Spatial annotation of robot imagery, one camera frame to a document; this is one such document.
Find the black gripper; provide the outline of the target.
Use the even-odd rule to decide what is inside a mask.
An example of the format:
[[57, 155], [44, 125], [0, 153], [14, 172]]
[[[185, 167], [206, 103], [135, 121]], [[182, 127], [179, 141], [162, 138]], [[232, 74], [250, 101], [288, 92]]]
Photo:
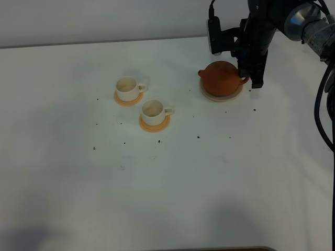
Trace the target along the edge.
[[238, 74], [250, 77], [251, 71], [252, 88], [264, 84], [268, 48], [276, 31], [270, 17], [274, 6], [274, 1], [248, 1], [249, 15], [237, 40]]

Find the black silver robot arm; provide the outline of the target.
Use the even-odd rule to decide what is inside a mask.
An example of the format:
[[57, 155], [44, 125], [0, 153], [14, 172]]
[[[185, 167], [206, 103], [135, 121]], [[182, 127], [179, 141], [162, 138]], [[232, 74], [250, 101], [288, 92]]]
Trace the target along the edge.
[[248, 1], [249, 15], [241, 23], [237, 44], [232, 55], [237, 58], [241, 78], [250, 78], [252, 88], [263, 86], [269, 45], [277, 30], [289, 40], [302, 41], [329, 63], [334, 57], [334, 19], [321, 12], [324, 4], [312, 1]]

